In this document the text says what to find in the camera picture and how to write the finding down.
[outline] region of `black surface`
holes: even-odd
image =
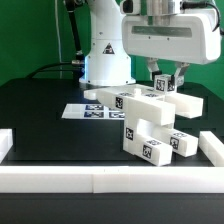
[[[179,91],[203,97],[205,106],[201,118],[177,117],[176,128],[195,136],[212,130],[224,140],[223,101],[198,84]],[[149,165],[122,150],[122,121],[62,120],[66,103],[88,103],[70,80],[17,79],[0,87],[0,128],[16,132],[3,165]],[[211,165],[200,150],[172,161],[195,164]],[[223,194],[0,194],[1,224],[217,224],[223,218]]]
[[[203,116],[176,117],[175,128],[199,136],[211,130],[224,140],[224,102],[205,87],[185,83],[181,93],[204,98]],[[15,79],[0,87],[0,128],[13,128],[14,146],[2,165],[130,165],[150,163],[122,150],[123,121],[61,119],[67,103],[94,103],[72,80]],[[211,166],[195,156],[173,155],[171,166]]]
[[[0,194],[1,224],[222,224],[220,194]]]

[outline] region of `white block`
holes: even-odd
[[[13,145],[12,130],[0,129],[0,163]]]
[[[156,166],[170,164],[172,147],[150,136],[139,134],[124,136],[124,150]]]
[[[175,105],[149,97],[134,97],[115,88],[99,89],[97,99],[105,106],[128,113],[130,117],[152,121],[158,125],[174,123]]]
[[[198,138],[184,132],[156,126],[153,129],[152,137],[172,145],[173,151],[184,157],[197,153]]]
[[[93,174],[93,193],[129,192],[128,167],[104,167]]]
[[[212,132],[200,132],[199,147],[214,166],[224,167],[224,145]]]
[[[194,118],[202,115],[203,99],[188,96],[180,93],[174,93],[165,96],[165,101],[176,105],[176,114]]]
[[[0,192],[92,193],[94,167],[1,166]]]

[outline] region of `black table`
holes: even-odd
[[[196,137],[210,130],[223,141],[224,102],[200,84],[178,91],[204,98],[204,108],[200,118],[176,116],[175,128]],[[94,102],[72,80],[15,79],[0,87],[0,128],[14,130],[1,165],[151,166],[122,150],[123,121],[61,119],[67,103]],[[171,166],[212,164],[198,149],[189,158],[174,154]],[[222,223],[223,207],[222,194],[0,194],[1,223]]]

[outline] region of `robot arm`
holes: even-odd
[[[147,0],[147,15],[141,15],[141,0],[122,1],[123,46],[128,54],[147,58],[154,75],[161,74],[157,59],[176,62],[174,85],[183,84],[189,63],[207,64],[221,53],[220,13],[207,1]]]

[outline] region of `cable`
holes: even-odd
[[[60,28],[59,28],[59,19],[58,19],[58,0],[55,0],[55,22],[56,22],[56,32],[57,32],[57,40],[58,40],[58,54],[59,61],[62,62],[62,48],[61,48],[61,36],[60,36]]]
[[[47,68],[52,68],[52,67],[57,67],[57,66],[62,66],[62,65],[72,65],[71,62],[59,62],[59,63],[54,63],[54,64],[49,64],[49,65],[44,65],[35,71],[31,72],[29,75],[26,76],[27,79],[32,79],[38,72],[41,72]]]
[[[207,5],[208,6],[211,6],[213,9],[215,9],[215,11],[217,13],[218,20],[217,20],[217,23],[216,23],[215,28],[213,29],[213,32],[214,32],[215,30],[217,30],[217,28],[220,27],[220,23],[221,23],[221,13],[220,13],[220,11],[219,11],[219,9],[218,9],[218,7],[216,5],[214,5],[212,3],[209,3],[209,2],[207,2]]]
[[[64,2],[65,2],[65,7],[67,9],[68,15],[69,15],[70,24],[71,24],[73,40],[74,40],[74,44],[75,44],[75,48],[76,48],[76,59],[83,61],[84,55],[83,55],[82,48],[81,48],[78,27],[77,27],[77,23],[76,23],[75,14],[74,14],[75,9],[77,7],[80,7],[83,5],[83,1],[76,0],[74,2],[74,0],[65,0]]]

